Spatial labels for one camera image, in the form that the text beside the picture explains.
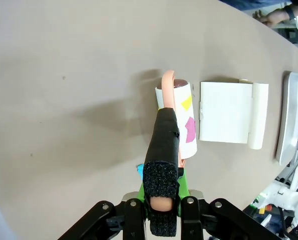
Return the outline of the person hand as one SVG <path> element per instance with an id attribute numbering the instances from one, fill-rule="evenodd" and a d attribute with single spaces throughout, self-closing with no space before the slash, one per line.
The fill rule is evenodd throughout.
<path id="1" fill-rule="evenodd" d="M 282 8 L 278 8 L 267 15 L 263 15 L 261 10 L 258 10 L 252 14 L 252 17 L 267 27 L 272 27 L 282 21 L 289 20 L 288 13 Z"/>

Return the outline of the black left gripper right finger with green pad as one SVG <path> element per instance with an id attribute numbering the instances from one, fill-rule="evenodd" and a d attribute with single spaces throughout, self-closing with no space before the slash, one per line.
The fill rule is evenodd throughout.
<path id="1" fill-rule="evenodd" d="M 218 240 L 279 239 L 229 201 L 217 198 L 207 203 L 201 191 L 188 189 L 184 168 L 178 172 L 182 240 L 202 240 L 204 231 Z"/>

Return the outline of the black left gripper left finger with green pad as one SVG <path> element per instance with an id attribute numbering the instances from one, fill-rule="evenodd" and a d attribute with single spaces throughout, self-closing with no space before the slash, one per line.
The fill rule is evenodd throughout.
<path id="1" fill-rule="evenodd" d="M 111 240 L 122 233 L 124 240 L 145 240 L 147 218 L 144 189 L 125 194 L 118 205 L 96 203 L 62 236 L 61 240 Z"/>

